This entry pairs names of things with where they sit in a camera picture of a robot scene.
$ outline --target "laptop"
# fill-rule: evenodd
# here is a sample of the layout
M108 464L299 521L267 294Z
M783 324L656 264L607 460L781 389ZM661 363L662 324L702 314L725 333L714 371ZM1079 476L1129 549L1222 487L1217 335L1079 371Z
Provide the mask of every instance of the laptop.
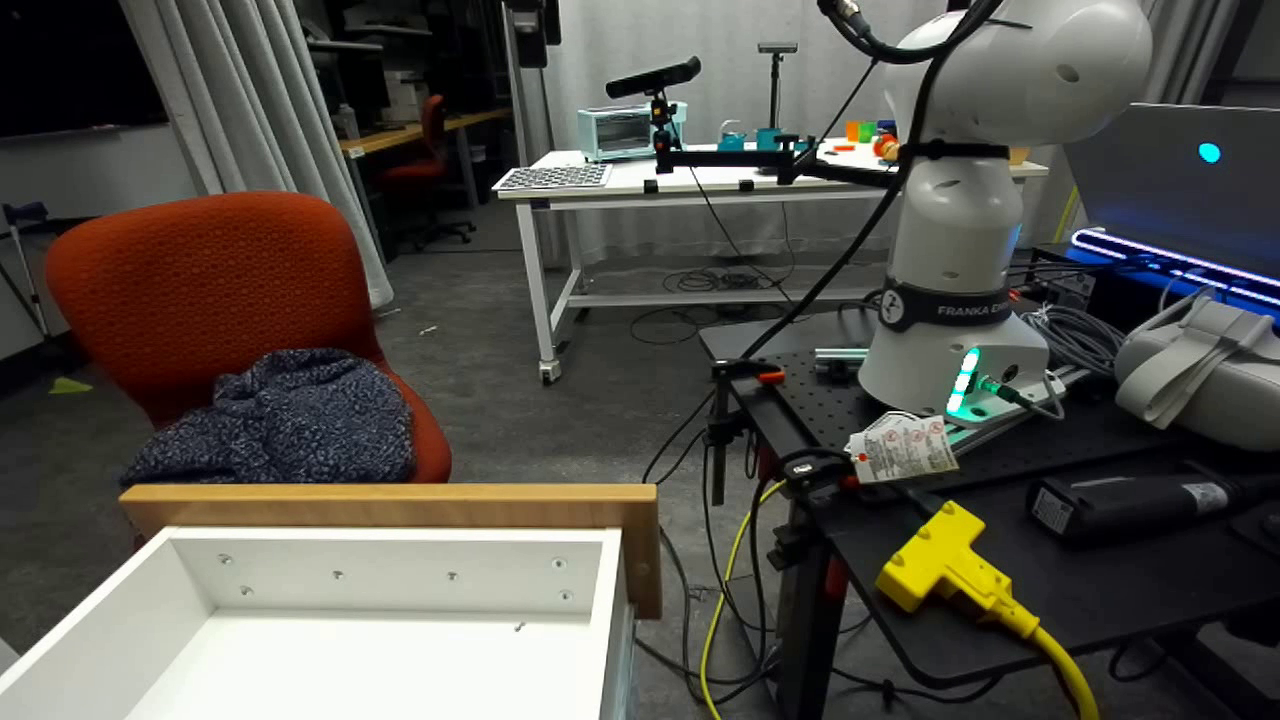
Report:
M1280 110L1132 105L1065 152L1105 235L1280 285Z

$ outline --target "orange chair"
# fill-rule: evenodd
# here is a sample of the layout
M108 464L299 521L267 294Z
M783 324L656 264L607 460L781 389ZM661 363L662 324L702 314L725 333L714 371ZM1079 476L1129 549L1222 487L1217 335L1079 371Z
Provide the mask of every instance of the orange chair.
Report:
M408 403L414 480L446 480L430 408L377 344L355 240L315 197L233 194L86 221L48 247L48 289L85 351L154 430L262 351L343 350Z
M387 244L387 256L401 252L401 235L412 235L412 244L427 244L436 235L456 235L456 240L473 240L475 225L468 221L438 221L438 184L446 180L446 137L443 137L443 97L427 97L422 101L422 152L408 165L390 165L381 172L381 194L387 203L395 203L401 212L422 212L427 225L412 229L412 234L395 234L395 240Z

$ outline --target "black table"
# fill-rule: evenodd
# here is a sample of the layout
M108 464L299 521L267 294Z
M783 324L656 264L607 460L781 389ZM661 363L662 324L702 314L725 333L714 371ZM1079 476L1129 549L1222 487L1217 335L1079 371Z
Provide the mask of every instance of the black table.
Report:
M721 359L735 358L769 324L708 327L702 350ZM788 370L783 389L741 382L732 394L775 451L844 450L844 438L865 430L873 408L850 386L819 386L813 378L813 350L859 344L867 335L857 314L803 317L781 333L758 359ZM1065 549L1022 515L1028 476L1105 476L1105 472L1235 472L1254 457L1200 450L1186 438L1147 431L1117 414L1109 397L1069 408L1065 426L1028 420L969 457L964 472L916 486L916 501L867 505L865 496L837 496L803 508L819 535L813 554L790 566L788 589L799 595L783 629L781 716L819 716L833 642L844 595L829 589L833 561L847 569L850 589L898 654L904 668L923 683L969 683L995 671L1041 665L1041 658L1001 629L980 629L953 609L894 612L876 595L878 566L926 521L942 496L989 521L976 554L1012 575L1017 595L1044 618L1044 624L1071 654L1091 654L1139 638L1171 638L1184 654L1200 654L1186 638L1219 618L1264 609L1280 599L1280 555L1254 554L1232 534L1232 521L1208 521L1167 535L1147 535L1110 549Z

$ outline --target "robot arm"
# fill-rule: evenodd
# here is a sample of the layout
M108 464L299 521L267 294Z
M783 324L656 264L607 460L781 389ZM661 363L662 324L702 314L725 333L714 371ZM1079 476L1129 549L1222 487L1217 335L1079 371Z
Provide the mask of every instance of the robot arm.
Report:
M857 4L819 4L857 44L873 37L857 24ZM1147 59L1150 29L1136 0L989 0L904 37L887 105L921 144L1069 144L1139 97ZM1047 344L1003 304L1019 216L1003 156L911 159L878 324L859 370L867 397L980 426L982 414L964 397L971 378L1012 394L1044 389Z

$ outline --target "desk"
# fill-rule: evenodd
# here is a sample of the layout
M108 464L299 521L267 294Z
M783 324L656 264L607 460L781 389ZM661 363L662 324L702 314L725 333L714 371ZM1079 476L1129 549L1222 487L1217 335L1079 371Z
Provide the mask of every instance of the desk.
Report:
M582 152L549 152L530 170L582 170ZM847 156L844 165L859 170L883 170L873 152ZM781 304L775 289L745 289L745 294L630 294L630 295L586 295L582 294L582 264L567 244L567 279L560 295L549 304L544 285L544 256L541 256L541 234L530 212L607 212L607 208L695 208L702 203L702 194L721 203L816 203L816 202L876 202L878 188L857 188L837 180L813 180L799 175L797 184L781 184L775 175L758 175L757 170L676 170L667 175L656 175L650 159L641 165L607 165L607 175L598 188L577 188L577 194L504 194L504 180L495 184L495 197L514 203L514 229L518 229L518 252L524 252L524 278L526 278L526 308L530 308L530 333L536 333L536 358L541 378L550 386L560 378L554 358L554 327L567 308L676 308L676 304Z
M478 124L501 124L508 117L513 117L513 110L489 110L489 114L459 114L459 117L443 120L443 132L451 137L456 159L462 170L468 208L478 208L478 188L475 188L475 170L473 170L473 137L468 132L478 128ZM420 144L420 140L422 140L422 124L402 124L402 128L390 128L390 132L372 132L372 137L343 140L343 156L355 165L364 156L408 147L408 144Z
M763 324L708 327L711 358L735 358ZM799 327L773 341L758 358L781 358L788 386L803 386L809 371L790 351L816 344L859 344L867 327L857 317L809 317ZM840 420L816 420L803 401L773 397L773 389L735 386L735 401L751 415L763 446L781 457L823 446L833 431L847 438L873 408L857 401L857 389L797 389L790 397L837 397ZM1022 476L1098 476L1098 472L1159 472L1186 470L1186 460L1232 470L1246 457L1208 451L1179 438L1157 438L1144 426L1118 415L1110 403L1069 408L1069 430L1028 420L1006 438L969 451L964 476L921 486L931 496L957 496L989 521L980 554L1012 575L1017 595L1044 618L1044 624L1071 654L1096 654L1109 643L1167 638L1186 642L1200 624L1264 609L1280 599L1280 561L1246 549L1222 521L1147 535L1117 549L1069 554L1022 515ZM916 505L865 505L859 496L837 496L833 505L803 508L819 545L797 566L809 595L783 638L781 716L819 716L823 683L833 668L833 642L840 629L840 599L816 591L829 561L840 561L850 589L883 629L904 668L923 683L964 683L1012 668L1031 668L1041 658L1001 629L980 629L957 609L923 609L898 618L878 599L878 566L923 526Z

